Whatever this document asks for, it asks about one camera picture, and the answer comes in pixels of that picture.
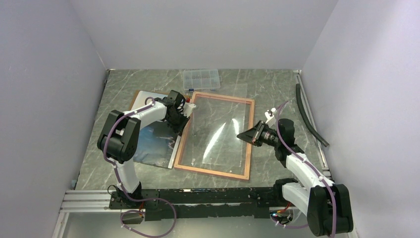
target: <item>white wall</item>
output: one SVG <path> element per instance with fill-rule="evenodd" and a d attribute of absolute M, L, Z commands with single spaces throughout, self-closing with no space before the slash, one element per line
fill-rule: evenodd
<path fill-rule="evenodd" d="M 0 237 L 48 238 L 105 69 L 69 1 L 3 0 L 0 22 Z"/>
<path fill-rule="evenodd" d="M 337 0 L 71 0 L 107 68 L 302 68 Z"/>
<path fill-rule="evenodd" d="M 362 238 L 418 237 L 420 2 L 340 0 L 303 68 Z"/>

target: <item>wooden frame border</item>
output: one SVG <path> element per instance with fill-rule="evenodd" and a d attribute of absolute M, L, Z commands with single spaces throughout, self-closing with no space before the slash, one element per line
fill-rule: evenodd
<path fill-rule="evenodd" d="M 197 97 L 212 98 L 212 99 L 219 99 L 219 100 L 223 100 L 223 101 L 249 104 L 250 105 L 250 114 L 249 114 L 248 129 L 251 129 L 254 126 L 255 101 L 253 99 L 238 98 L 238 97 L 225 96 L 225 95 L 212 94 L 212 93 L 194 92 L 193 97 L 191 98 L 190 102 L 194 103 L 195 99 Z M 180 141 L 179 146 L 178 146 L 178 151 L 176 152 L 176 156 L 175 156 L 175 162 L 173 164 L 174 168 L 189 170 L 189 171 L 196 171 L 196 172 L 211 174 L 211 175 L 219 175 L 219 176 L 230 177 L 230 178 L 235 178 L 235 179 L 249 180 L 250 168 L 251 168 L 251 149 L 252 149 L 252 145 L 249 144 L 249 143 L 247 143 L 247 150 L 246 150 L 246 155 L 245 155 L 245 173 L 243 175 L 237 175 L 237 174 L 231 174 L 231 173 L 227 173 L 227 172 L 220 172 L 220 171 L 214 171 L 214 170 L 208 170 L 208 169 L 196 168 L 196 167 L 192 167 L 192 166 L 181 165 L 180 164 L 181 157 L 184 153 L 185 142 L 187 141 L 187 132 L 190 129 L 190 122 L 191 122 L 191 120 L 188 121 L 188 123 L 185 126 L 184 131 L 182 133 L 183 136 L 181 137 L 181 141 Z"/>

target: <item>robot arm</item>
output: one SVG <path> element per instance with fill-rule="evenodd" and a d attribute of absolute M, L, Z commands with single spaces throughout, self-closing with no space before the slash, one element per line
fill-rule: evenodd
<path fill-rule="evenodd" d="M 182 131 L 195 105 L 187 103 L 180 93 L 172 90 L 163 99 L 155 98 L 154 105 L 143 111 L 142 109 L 146 107 L 150 107 L 150 105 L 135 109 L 134 111 L 141 112 L 123 119 L 112 135 L 109 135 L 111 128 L 119 118 L 129 112 L 133 112 L 112 111 L 106 119 L 97 144 L 98 148 L 103 151 L 105 141 L 110 136 L 107 157 L 115 163 L 121 183 L 124 184 L 124 188 L 130 197 L 134 199 L 142 198 L 142 186 L 136 176 L 134 161 L 132 160 L 137 149 L 140 130 L 152 122 L 165 120 L 168 121 L 168 125 L 175 133 L 182 135 Z"/>
<path fill-rule="evenodd" d="M 306 215 L 308 225 L 314 235 L 331 234 L 333 217 L 331 196 L 327 191 L 327 185 L 333 191 L 336 201 L 336 233 L 352 231 L 353 218 L 348 189 L 343 184 L 335 184 L 326 178 L 308 161 L 303 150 L 295 144 L 293 121 L 280 119 L 278 125 L 282 139 L 300 158 L 286 149 L 276 130 L 269 128 L 274 124 L 273 111 L 267 112 L 266 116 L 266 122 L 259 121 L 253 128 L 238 134 L 237 137 L 255 146 L 263 144 L 273 146 L 277 160 L 303 185 L 301 186 L 293 178 L 277 180 L 273 187 L 277 199 L 289 201 L 301 210 Z"/>

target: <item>transparent plastic sheet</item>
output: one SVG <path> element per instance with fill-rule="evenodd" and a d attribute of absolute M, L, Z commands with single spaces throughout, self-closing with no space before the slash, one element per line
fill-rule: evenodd
<path fill-rule="evenodd" d="M 246 98 L 247 84 L 225 84 L 214 94 Z M 246 143 L 236 135 L 248 128 L 249 105 L 197 97 L 180 164 L 243 175 Z"/>
<path fill-rule="evenodd" d="M 297 208 L 292 208 L 292 213 L 293 213 L 293 220 L 288 224 L 290 226 L 296 225 L 296 223 L 299 220 L 299 217 L 302 215 L 302 211 Z"/>

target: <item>black cable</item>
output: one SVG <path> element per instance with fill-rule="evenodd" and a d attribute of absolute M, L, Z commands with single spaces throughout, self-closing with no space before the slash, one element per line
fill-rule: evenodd
<path fill-rule="evenodd" d="M 283 217 L 283 216 L 275 216 L 272 217 L 274 220 L 278 221 L 279 224 L 281 225 L 287 225 L 290 223 L 290 220 L 287 217 Z"/>
<path fill-rule="evenodd" d="M 106 189 L 106 191 L 108 192 L 108 194 L 109 194 L 109 195 L 111 195 L 111 196 L 112 196 L 112 194 L 109 192 L 109 188 L 110 188 L 110 187 L 114 187 L 116 191 L 118 191 L 118 188 L 117 188 L 117 186 L 115 186 L 115 185 L 113 185 L 113 184 L 111 184 L 111 185 L 109 185 L 109 186 L 108 186 L 108 188 Z"/>
<path fill-rule="evenodd" d="M 306 125 L 306 128 L 309 132 L 315 136 L 315 138 L 321 142 L 321 144 L 325 147 L 329 145 L 329 143 L 320 135 L 318 132 L 312 127 L 311 123 L 309 122 L 308 116 L 306 115 L 305 108 L 303 107 L 302 97 L 301 97 L 301 85 L 298 83 L 296 84 L 296 102 L 298 104 L 299 112 L 301 113 L 303 122 Z"/>

